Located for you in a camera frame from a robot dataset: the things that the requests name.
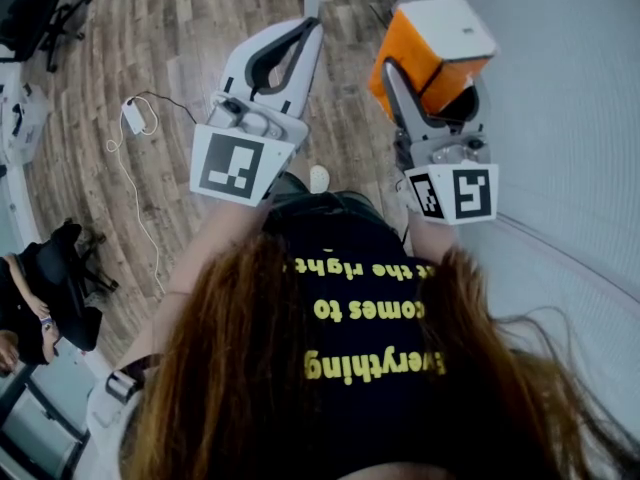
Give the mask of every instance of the white sneaker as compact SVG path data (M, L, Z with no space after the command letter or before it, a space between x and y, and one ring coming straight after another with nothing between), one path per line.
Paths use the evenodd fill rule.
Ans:
M309 192L312 194L322 194L322 192L329 190L331 177L329 176L329 171L327 171L323 166L314 165L311 168L310 178Z

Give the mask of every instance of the wooden floor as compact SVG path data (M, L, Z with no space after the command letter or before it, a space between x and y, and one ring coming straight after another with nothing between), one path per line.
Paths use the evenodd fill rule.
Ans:
M305 120L312 130L309 160L327 166L331 188L363 192L400 228L406 212L394 196L393 126L367 91L384 35L370 5L385 13L394 1L324 0L324 45ZM121 286L100 308L99 346L108 360L124 353L160 300L155 251L138 227L133 191L105 148L119 137L122 101L151 90L184 103L203 122L231 50L302 9L302 0L93 0L86 39L60 48L57 73L45 72L43 54L26 64L24 81L41 85L53 105L26 169L38 227L48 236L73 217L105 233L98 259ZM169 103L150 101L160 127L151 137L126 133L123 160L139 187L142 219L160 247L166 281L209 202L188 188L192 122Z

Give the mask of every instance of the black and white square marker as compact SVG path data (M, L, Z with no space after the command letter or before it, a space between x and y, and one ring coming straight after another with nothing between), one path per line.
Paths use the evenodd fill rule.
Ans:
M416 193L420 207L422 208L422 214L425 217L431 217L434 219L444 219L442 208L438 202L438 196L431 183L431 178L427 173L411 176L411 184L413 190Z
M249 199L264 145L232 135L211 134L200 188Z
M453 171L456 218L491 215L491 188L487 169Z

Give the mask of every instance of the seated person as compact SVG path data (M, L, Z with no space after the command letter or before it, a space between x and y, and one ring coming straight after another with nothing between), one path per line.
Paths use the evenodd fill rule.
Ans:
M73 247L81 229L65 224L55 233L57 243L63 249ZM43 247L31 244L19 257L0 258L0 372L13 371L18 358L25 364L50 363L59 335L84 351L96 346L102 313L91 307L77 311L66 286L37 273L37 254Z

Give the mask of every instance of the hardwood floor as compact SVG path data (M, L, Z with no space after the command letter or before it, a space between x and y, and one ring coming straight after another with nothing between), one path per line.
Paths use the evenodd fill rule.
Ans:
M393 125L369 94L367 80L395 0L325 0L325 38L305 121L307 155L325 165L332 189L368 196L385 218L404 227L395 197L400 178L392 155ZM185 104L199 122L231 50L265 26L298 17L302 0L93 0L86 39L58 51L59 69L45 72L36 55L25 82L42 86L53 105L36 158L26 168L43 236L66 217L106 234L104 271L120 290L104 307L99 347L115 362L160 300L155 251L139 228L133 191L105 143L118 140L120 105L150 90ZM149 97L160 119L151 137L125 124L123 162L138 185L142 219L160 247L161 280L198 229L210 200L189 191L193 123L171 104Z

